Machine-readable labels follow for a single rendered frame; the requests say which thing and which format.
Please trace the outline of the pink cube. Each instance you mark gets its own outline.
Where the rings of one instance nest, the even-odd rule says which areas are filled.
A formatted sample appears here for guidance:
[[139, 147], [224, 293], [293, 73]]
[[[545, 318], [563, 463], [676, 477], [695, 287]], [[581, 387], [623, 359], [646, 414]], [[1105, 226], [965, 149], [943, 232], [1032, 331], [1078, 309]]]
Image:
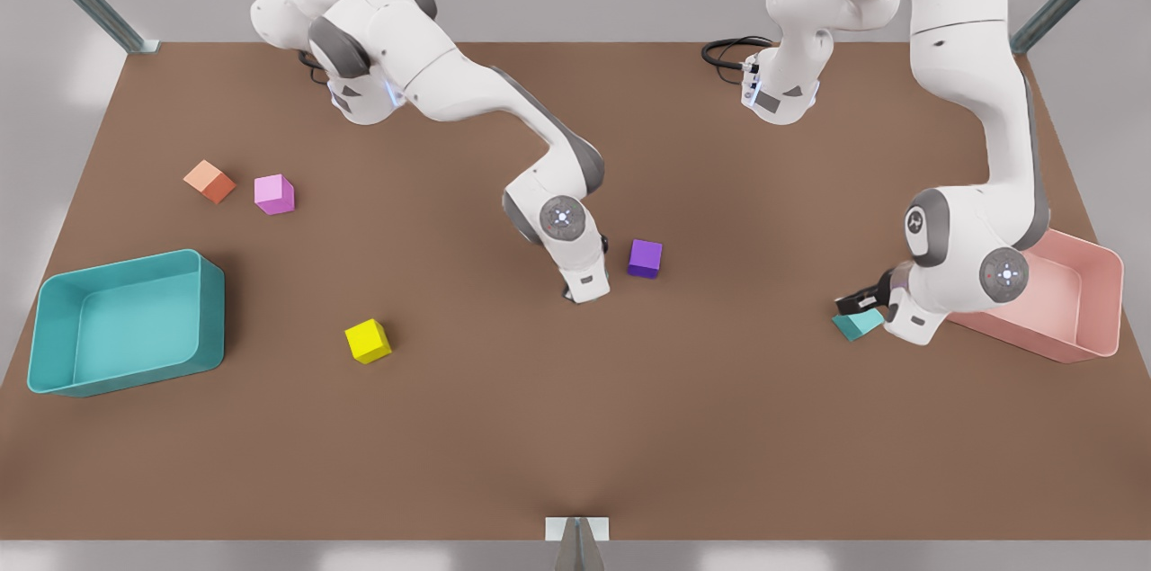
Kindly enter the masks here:
[[290, 213], [296, 208], [294, 185], [283, 174], [254, 178], [254, 203], [267, 215]]

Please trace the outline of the teal plastic bin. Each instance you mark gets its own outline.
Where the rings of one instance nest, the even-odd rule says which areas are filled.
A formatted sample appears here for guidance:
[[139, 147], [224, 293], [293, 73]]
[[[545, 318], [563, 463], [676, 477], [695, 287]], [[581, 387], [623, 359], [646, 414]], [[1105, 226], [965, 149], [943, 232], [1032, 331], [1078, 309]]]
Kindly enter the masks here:
[[224, 358], [224, 272], [193, 250], [46, 279], [26, 386], [92, 397], [215, 370]]

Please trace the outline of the orange cube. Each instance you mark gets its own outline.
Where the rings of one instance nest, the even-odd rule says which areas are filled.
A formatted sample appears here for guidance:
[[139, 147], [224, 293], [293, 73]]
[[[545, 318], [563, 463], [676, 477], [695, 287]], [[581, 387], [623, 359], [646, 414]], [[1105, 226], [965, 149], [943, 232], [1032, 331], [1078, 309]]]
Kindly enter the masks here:
[[214, 205], [219, 205], [220, 201], [223, 201], [226, 197], [236, 188], [236, 183], [233, 178], [227, 177], [223, 172], [219, 170], [216, 166], [206, 160], [201, 160], [197, 163], [183, 180], [186, 184], [193, 186], [193, 189], [200, 193], [201, 197], [213, 201]]

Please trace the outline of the purple cube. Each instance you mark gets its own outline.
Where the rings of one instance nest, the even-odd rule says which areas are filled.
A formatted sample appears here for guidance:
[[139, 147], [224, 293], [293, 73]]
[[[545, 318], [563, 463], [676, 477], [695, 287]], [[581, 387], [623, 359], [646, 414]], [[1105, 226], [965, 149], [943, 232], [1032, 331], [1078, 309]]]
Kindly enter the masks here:
[[661, 272], [663, 245], [658, 242], [633, 239], [630, 245], [628, 275], [656, 279]]

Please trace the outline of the teal blue cube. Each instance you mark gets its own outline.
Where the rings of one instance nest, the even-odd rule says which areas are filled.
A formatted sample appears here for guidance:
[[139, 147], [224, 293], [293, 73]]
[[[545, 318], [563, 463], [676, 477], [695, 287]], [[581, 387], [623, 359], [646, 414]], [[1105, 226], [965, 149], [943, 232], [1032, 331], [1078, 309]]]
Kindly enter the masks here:
[[885, 322], [885, 315], [881, 313], [879, 309], [868, 309], [862, 313], [849, 314], [849, 315], [833, 315], [832, 322], [837, 326], [837, 329], [843, 333], [843, 337], [847, 338], [848, 342], [855, 341], [855, 338], [861, 338], [867, 333], [870, 333], [877, 326]]

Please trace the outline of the pink plastic bin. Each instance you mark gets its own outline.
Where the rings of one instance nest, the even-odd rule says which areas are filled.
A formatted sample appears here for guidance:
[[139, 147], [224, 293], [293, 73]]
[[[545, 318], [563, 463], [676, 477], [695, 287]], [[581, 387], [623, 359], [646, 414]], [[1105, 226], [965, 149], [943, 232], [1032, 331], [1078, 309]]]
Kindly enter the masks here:
[[1125, 266], [1110, 248], [1050, 229], [1024, 251], [1031, 280], [1003, 309], [950, 314], [950, 322], [1050, 361], [1092, 361], [1116, 353]]

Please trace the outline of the yellow cube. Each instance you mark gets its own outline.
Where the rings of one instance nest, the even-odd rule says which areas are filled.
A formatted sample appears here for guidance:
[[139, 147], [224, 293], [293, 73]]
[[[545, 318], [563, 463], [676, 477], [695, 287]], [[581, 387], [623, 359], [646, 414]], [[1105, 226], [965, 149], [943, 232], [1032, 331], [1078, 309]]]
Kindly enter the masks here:
[[378, 361], [386, 355], [392, 353], [392, 347], [378, 318], [369, 318], [361, 323], [350, 326], [344, 334], [355, 361]]

